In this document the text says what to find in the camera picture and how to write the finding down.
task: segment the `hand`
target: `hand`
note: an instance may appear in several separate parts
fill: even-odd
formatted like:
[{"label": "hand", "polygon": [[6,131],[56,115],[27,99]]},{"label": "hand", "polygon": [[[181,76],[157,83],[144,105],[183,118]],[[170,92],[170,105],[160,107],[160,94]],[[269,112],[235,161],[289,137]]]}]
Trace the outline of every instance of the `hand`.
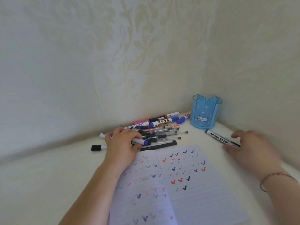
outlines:
[{"label": "hand", "polygon": [[239,130],[231,135],[240,137],[240,148],[223,145],[235,160],[252,172],[260,181],[268,174],[284,171],[281,167],[281,155],[268,139],[253,130],[247,132]]},{"label": "hand", "polygon": [[142,135],[137,131],[121,127],[105,135],[107,152],[103,164],[112,168],[118,176],[133,162],[142,146],[135,144],[131,147],[133,138],[142,139]]}]

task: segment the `open notebook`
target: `open notebook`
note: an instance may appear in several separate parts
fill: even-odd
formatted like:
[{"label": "open notebook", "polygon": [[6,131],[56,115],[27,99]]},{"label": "open notebook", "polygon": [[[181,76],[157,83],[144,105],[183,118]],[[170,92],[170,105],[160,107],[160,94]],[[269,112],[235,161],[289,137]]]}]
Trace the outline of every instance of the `open notebook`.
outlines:
[{"label": "open notebook", "polygon": [[235,225],[249,221],[197,145],[139,152],[116,187],[110,225]]}]

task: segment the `pen holder compartment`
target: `pen holder compartment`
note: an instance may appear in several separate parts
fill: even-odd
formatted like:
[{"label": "pen holder compartment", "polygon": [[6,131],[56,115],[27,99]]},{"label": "pen holder compartment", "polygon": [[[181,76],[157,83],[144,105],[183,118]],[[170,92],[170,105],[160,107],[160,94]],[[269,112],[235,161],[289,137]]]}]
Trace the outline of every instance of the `pen holder compartment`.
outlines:
[{"label": "pen holder compartment", "polygon": [[190,123],[199,129],[213,128],[222,102],[222,99],[216,95],[194,95]]}]

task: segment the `white table surface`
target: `white table surface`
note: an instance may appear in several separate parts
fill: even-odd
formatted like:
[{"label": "white table surface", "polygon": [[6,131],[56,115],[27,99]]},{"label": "white table surface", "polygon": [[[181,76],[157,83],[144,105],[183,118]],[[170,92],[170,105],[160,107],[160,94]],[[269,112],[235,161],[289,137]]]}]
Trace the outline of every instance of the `white table surface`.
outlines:
[{"label": "white table surface", "polygon": [[[189,120],[180,131],[189,133],[177,140],[178,145],[202,148],[252,217],[250,224],[280,224],[259,182],[224,152],[218,141]],[[232,133],[219,123],[213,131],[229,139]],[[105,151],[91,151],[97,144],[105,144],[104,139],[96,137],[2,164],[0,224],[57,224],[102,163]],[[286,164],[283,167],[300,181],[297,170]]]}]

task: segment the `cat illustration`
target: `cat illustration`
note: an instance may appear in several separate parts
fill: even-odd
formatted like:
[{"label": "cat illustration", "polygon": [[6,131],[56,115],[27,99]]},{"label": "cat illustration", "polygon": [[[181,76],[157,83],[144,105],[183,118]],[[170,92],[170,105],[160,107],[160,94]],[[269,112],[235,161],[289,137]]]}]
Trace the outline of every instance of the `cat illustration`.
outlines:
[{"label": "cat illustration", "polygon": [[207,119],[205,116],[199,115],[199,116],[198,116],[198,120],[199,120],[199,121],[207,121],[208,119]]}]

